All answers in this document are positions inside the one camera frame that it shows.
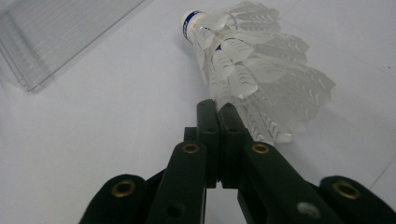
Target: white background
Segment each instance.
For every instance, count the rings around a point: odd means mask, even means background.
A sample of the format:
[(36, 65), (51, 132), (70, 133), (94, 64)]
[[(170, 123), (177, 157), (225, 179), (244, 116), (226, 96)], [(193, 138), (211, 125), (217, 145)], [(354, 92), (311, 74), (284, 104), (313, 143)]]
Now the white background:
[[(344, 175), (396, 209), (396, 2), (262, 2), (337, 84), (310, 129), (276, 147), (308, 181)], [(41, 91), (0, 82), (0, 223), (77, 223), (111, 177), (161, 171), (209, 98), (179, 18), (235, 3), (148, 1)], [(208, 191), (206, 223), (245, 223), (234, 190)]]

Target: transparent plastic box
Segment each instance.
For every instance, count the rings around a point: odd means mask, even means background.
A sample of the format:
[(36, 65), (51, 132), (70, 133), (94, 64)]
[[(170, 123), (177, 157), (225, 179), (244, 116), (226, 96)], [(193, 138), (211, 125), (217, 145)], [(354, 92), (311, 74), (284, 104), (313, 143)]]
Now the transparent plastic box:
[(26, 91), (144, 0), (19, 0), (0, 12), (0, 51)]

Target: white shuttlecock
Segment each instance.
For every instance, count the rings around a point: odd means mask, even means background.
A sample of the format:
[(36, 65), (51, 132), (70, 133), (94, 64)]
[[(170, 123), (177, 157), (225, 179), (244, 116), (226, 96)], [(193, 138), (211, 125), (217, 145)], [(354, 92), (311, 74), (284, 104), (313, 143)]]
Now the white shuttlecock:
[(278, 14), (243, 2), (213, 14), (186, 12), (180, 24), (217, 108), (235, 105), (253, 139), (269, 144), (304, 131), (335, 85), (305, 65), (308, 45), (279, 32)]

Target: blue band on shuttlecock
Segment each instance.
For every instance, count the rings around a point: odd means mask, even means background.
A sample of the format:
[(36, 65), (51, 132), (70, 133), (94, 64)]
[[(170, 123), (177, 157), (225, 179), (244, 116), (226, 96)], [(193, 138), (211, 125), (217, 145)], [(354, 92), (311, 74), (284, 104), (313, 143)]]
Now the blue band on shuttlecock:
[(184, 37), (186, 37), (187, 40), (189, 40), (189, 38), (187, 37), (187, 27), (189, 26), (189, 22), (191, 20), (192, 17), (194, 17), (196, 14), (201, 13), (202, 11), (193, 11), (192, 13), (190, 13), (190, 15), (186, 18), (186, 20), (184, 20), (183, 22), (183, 35)]

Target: white table surface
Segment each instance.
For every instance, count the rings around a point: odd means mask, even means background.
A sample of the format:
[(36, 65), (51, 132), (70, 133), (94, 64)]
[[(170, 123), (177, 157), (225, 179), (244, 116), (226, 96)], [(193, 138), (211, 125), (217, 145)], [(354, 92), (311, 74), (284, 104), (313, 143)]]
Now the white table surface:
[[(396, 2), (261, 2), (337, 84), (310, 129), (276, 147), (306, 180), (344, 175), (396, 209)], [(77, 223), (111, 177), (161, 171), (209, 98), (179, 18), (235, 3), (147, 1), (41, 91), (0, 82), (0, 223)], [(206, 223), (246, 223), (235, 190), (208, 191)]]

